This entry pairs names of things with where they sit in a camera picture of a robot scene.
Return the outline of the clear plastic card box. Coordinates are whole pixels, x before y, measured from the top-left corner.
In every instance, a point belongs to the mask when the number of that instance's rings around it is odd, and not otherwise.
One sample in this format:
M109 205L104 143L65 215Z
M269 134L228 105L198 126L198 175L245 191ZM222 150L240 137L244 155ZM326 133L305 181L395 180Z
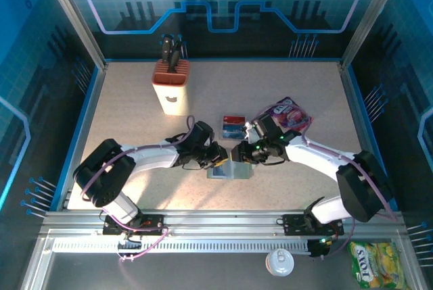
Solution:
M227 161L222 167L226 174L225 178L213 178L212 168L207 170L207 178L209 179L229 179L229 180L243 180L249 179L252 176L252 166L250 164Z

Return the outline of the purple candy bag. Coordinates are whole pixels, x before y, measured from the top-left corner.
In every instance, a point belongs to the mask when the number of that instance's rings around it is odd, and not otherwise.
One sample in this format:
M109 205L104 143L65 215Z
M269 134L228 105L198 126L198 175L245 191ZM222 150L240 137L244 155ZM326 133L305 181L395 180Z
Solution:
M302 132L313 122L313 117L308 115L291 97L279 100L278 105L270 107L266 113L282 131L295 130Z

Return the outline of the cream knife block bear cutout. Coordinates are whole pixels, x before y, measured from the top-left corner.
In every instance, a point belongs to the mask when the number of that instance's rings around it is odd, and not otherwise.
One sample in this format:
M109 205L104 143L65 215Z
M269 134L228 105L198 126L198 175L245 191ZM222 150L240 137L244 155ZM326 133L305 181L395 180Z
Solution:
M190 63L180 59L175 70L175 73L168 72L168 64L159 59L154 67L152 86L166 115L188 116Z

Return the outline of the black controller board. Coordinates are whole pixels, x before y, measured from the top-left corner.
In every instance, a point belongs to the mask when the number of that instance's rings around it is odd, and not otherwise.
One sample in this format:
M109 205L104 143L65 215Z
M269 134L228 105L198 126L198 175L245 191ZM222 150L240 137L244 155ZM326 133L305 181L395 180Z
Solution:
M308 251L310 252L310 257L321 258L322 256L327 256L330 253L330 249L334 241L334 236L308 240L307 247Z

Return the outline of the white tin can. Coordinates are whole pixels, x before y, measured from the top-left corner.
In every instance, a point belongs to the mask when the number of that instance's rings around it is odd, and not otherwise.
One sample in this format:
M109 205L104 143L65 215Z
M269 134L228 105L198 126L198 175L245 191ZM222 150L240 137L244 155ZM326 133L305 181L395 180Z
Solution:
M294 269L294 258L286 249L275 249L266 256L265 266L273 276L288 276Z

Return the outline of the yellow candy bag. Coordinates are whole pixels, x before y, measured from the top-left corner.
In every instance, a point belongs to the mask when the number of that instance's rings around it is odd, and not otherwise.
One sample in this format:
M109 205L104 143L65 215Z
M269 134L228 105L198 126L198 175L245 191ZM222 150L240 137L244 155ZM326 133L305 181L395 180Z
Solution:
M394 242L351 241L352 275L362 289L411 290Z

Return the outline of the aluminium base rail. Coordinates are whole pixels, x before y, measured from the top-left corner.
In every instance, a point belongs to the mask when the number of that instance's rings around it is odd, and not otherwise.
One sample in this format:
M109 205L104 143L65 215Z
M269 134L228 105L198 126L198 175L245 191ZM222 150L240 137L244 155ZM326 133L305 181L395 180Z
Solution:
M283 227L277 219L284 214L301 214L300 210L144 210L144 214L164 216L170 238L179 239L283 239ZM39 231L40 237L100 236L104 215L99 210L49 212ZM358 222L354 239L391 239L407 236L401 213L397 220L381 216L367 223Z

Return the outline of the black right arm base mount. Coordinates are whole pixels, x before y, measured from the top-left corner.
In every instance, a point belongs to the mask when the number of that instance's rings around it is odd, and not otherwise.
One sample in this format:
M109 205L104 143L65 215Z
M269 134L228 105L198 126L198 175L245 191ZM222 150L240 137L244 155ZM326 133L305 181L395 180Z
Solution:
M312 216L303 214L285 214L281 217L281 225L286 236L332 236L344 235L341 220L321 224Z

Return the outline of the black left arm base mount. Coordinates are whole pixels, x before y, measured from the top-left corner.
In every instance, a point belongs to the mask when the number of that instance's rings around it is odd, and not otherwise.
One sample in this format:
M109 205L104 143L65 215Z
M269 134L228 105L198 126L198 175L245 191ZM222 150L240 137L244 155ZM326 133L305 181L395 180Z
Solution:
M138 213L130 222L125 223L127 227L121 226L111 216L106 215L103 225L103 235L132 236L160 236L164 226L164 216L160 214Z

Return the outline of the black handled knife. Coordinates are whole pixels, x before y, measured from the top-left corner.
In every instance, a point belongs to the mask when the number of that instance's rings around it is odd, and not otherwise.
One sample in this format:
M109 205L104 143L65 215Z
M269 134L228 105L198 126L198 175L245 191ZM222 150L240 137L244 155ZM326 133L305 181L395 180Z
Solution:
M165 34L162 37L162 63L166 64L169 60L170 54L172 52L174 42L171 34Z
M183 43L181 41L177 41L169 54L168 57L168 73L176 73L176 66L179 62L179 60L181 59L182 56L182 52L183 52Z

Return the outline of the aluminium frame post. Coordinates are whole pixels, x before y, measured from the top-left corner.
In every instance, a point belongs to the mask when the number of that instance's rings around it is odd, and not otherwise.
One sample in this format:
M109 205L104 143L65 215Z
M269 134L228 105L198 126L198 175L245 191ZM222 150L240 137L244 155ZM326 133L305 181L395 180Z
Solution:
M105 57L74 0L58 0L58 2L97 68L105 70Z
M346 71L351 65L387 2L388 0L371 0L342 56L341 71Z

